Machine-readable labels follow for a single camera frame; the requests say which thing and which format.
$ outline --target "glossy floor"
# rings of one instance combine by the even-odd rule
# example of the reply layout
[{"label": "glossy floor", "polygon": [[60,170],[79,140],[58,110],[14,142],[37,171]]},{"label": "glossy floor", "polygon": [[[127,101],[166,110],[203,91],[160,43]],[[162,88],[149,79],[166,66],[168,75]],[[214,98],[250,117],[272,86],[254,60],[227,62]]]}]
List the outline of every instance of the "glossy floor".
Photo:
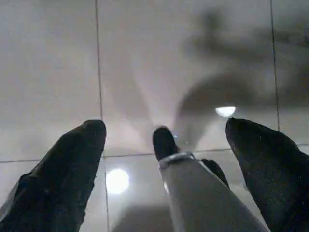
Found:
[{"label": "glossy floor", "polygon": [[[102,118],[105,158],[82,231],[170,231],[151,143],[162,124],[181,148],[217,160],[260,217],[225,123],[254,120],[309,151],[308,9],[306,0],[1,1],[0,203],[61,134]],[[125,184],[106,195],[114,169]]]}]

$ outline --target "floor tile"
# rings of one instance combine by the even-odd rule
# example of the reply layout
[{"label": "floor tile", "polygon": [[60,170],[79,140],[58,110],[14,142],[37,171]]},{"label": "floor tile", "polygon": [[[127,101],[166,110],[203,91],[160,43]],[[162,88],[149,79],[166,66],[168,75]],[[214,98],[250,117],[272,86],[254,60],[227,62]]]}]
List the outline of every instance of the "floor tile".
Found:
[{"label": "floor tile", "polygon": [[183,148],[229,148],[217,107],[276,129],[270,15],[267,0],[99,1],[105,155],[152,153],[162,124]]},{"label": "floor tile", "polygon": [[94,1],[0,3],[0,161],[40,159],[100,118]]},{"label": "floor tile", "polygon": [[[106,171],[111,232],[173,231],[154,155],[106,158]],[[111,177],[113,172],[119,174]]]},{"label": "floor tile", "polygon": [[280,130],[309,144],[309,2],[274,0]]},{"label": "floor tile", "polygon": [[[199,153],[197,157],[217,161],[231,190],[263,221],[252,196],[244,187],[240,167],[231,152]],[[167,196],[154,156],[108,157],[106,167],[107,181],[109,173],[115,170],[123,170],[129,176],[129,186],[122,193],[115,194],[115,186],[109,188],[107,184],[110,231],[171,231]],[[120,176],[113,183],[124,183]]]},{"label": "floor tile", "polygon": [[[4,204],[11,189],[20,176],[32,170],[38,161],[0,163],[0,206]],[[107,232],[107,210],[105,194],[105,167],[102,162],[98,168],[95,187],[89,198],[84,223],[80,232]]]}]

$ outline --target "white tile floor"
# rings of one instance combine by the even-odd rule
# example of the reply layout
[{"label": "white tile floor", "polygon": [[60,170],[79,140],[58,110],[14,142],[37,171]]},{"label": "white tile floor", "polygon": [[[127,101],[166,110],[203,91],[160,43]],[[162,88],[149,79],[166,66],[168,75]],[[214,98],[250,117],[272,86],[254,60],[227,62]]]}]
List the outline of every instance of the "white tile floor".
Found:
[{"label": "white tile floor", "polygon": [[[306,0],[2,1],[0,203],[61,134],[103,117],[105,158],[81,231],[171,231],[151,143],[161,124],[180,147],[218,161],[260,217],[215,108],[234,106],[309,153],[308,9]],[[128,190],[106,196],[105,174],[117,168]]]}]

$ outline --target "tile grout line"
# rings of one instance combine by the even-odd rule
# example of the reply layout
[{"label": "tile grout line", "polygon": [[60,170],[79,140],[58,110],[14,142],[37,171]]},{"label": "tile grout line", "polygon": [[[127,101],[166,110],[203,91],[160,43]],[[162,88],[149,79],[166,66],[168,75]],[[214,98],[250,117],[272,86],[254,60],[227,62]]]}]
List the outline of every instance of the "tile grout line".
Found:
[{"label": "tile grout line", "polygon": [[95,15],[96,15],[96,34],[97,34],[97,57],[98,57],[98,88],[100,101],[100,117],[103,120],[103,104],[102,104],[102,86],[101,86],[101,55],[100,55],[100,35],[98,27],[98,0],[95,0]]},{"label": "tile grout line", "polygon": [[[96,14],[96,34],[97,34],[97,56],[98,56],[98,85],[99,85],[99,101],[100,101],[100,117],[103,121],[103,100],[102,100],[102,85],[101,85],[101,55],[100,55],[100,34],[99,34],[99,23],[98,23],[98,0],[95,0],[95,14]],[[107,231],[110,232],[110,216],[108,208],[108,193],[106,186],[106,163],[104,160],[104,151],[103,157],[101,159],[104,165],[104,182],[105,182],[105,201],[106,201],[106,224]]]},{"label": "tile grout line", "polygon": [[0,161],[1,163],[23,163],[23,162],[39,162],[41,159],[18,159],[18,160],[5,160],[5,161]]},{"label": "tile grout line", "polygon": [[276,64],[276,48],[275,48],[275,30],[274,30],[274,15],[273,15],[273,0],[270,0],[270,16],[271,16],[271,34],[272,34],[272,51],[274,57],[274,74],[275,74],[275,87],[276,87],[276,107],[277,107],[277,123],[278,131],[280,131],[280,117],[279,117],[279,97],[277,85],[277,64]]}]

